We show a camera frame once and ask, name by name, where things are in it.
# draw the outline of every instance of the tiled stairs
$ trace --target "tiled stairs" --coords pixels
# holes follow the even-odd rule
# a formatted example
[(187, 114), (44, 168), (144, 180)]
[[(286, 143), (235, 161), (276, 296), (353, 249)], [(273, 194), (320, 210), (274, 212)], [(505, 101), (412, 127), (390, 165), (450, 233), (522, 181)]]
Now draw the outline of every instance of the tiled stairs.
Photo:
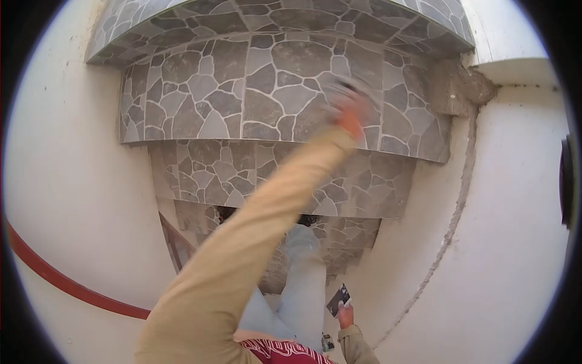
[[(458, 0), (110, 0), (87, 62), (123, 70), (119, 140), (148, 146), (158, 197), (193, 249), (299, 143), (325, 124), (335, 76), (370, 85), (377, 107), (350, 160), (304, 213), (328, 278), (404, 212), (416, 160), (446, 163), (450, 116), (431, 108), (435, 58), (473, 47)], [(285, 283), (285, 240), (261, 283)]]

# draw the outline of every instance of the stair riser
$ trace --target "stair riser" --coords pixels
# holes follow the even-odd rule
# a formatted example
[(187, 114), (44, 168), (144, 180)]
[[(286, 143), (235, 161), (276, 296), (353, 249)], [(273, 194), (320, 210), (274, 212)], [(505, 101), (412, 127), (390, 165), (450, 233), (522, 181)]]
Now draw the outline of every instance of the stair riser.
[(120, 141), (306, 142), (325, 125), (327, 85), (341, 75), (365, 80), (377, 99), (359, 148), (447, 161), (450, 117), (431, 112), (422, 58), (307, 33), (195, 43), (132, 65)]
[[(181, 229), (194, 232), (203, 242), (220, 223), (214, 206), (175, 201), (176, 215)], [(357, 264), (365, 249), (374, 246), (380, 219), (321, 217), (313, 224), (321, 244), (322, 260), (329, 277), (345, 273), (348, 266)], [(287, 276), (286, 238), (283, 237), (259, 284), (263, 293), (279, 294)]]
[(426, 0), (420, 8), (414, 0), (281, 0), (262, 5), (271, 1), (111, 0), (96, 24), (86, 59), (124, 67), (170, 47), (248, 31), (340, 34), (439, 58), (474, 47), (457, 0)]
[[(241, 207), (297, 144), (191, 140), (150, 146), (159, 197)], [(357, 150), (313, 193), (304, 213), (325, 216), (401, 217), (416, 160)]]

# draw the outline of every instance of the person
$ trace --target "person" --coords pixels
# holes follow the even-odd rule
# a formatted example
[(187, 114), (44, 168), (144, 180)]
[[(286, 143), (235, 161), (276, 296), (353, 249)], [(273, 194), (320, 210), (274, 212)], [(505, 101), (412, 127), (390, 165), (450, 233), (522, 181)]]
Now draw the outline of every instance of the person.
[[(325, 265), (313, 231), (296, 222), (312, 191), (363, 137), (363, 98), (347, 98), (340, 110), (334, 125), (294, 151), (170, 283), (145, 321), (137, 364), (332, 363), (321, 354)], [(288, 277), (275, 313), (257, 282), (287, 231)], [(338, 308), (346, 362), (379, 363), (354, 325), (353, 308)]]

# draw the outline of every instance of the light blue jeans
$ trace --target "light blue jeans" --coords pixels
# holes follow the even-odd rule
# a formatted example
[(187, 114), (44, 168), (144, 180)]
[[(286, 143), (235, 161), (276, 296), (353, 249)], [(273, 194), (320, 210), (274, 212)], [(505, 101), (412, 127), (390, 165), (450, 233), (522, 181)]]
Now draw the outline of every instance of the light blue jeans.
[(287, 234), (287, 282), (275, 312), (256, 288), (247, 303), (239, 329), (259, 331), (280, 339), (297, 340), (322, 353), (325, 264), (313, 230), (295, 224)]

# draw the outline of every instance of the red handrail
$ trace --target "red handrail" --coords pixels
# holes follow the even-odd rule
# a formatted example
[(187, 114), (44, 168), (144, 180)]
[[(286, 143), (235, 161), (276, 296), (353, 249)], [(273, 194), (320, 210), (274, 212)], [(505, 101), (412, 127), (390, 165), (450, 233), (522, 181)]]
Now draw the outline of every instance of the red handrail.
[(44, 280), (57, 287), (64, 293), (67, 293), (75, 298), (85, 301), (90, 305), (97, 306), (107, 311), (119, 313), (125, 316), (135, 317), (137, 319), (145, 320), (150, 314), (149, 310), (128, 305), (126, 303), (117, 301), (107, 296), (103, 296), (95, 291), (92, 291), (81, 285), (66, 275), (56, 270), (52, 265), (45, 262), (38, 256), (24, 240), (18, 235), (10, 223), (6, 222), (8, 227), (8, 234), (10, 245), (16, 255), (36, 274), (40, 275)]

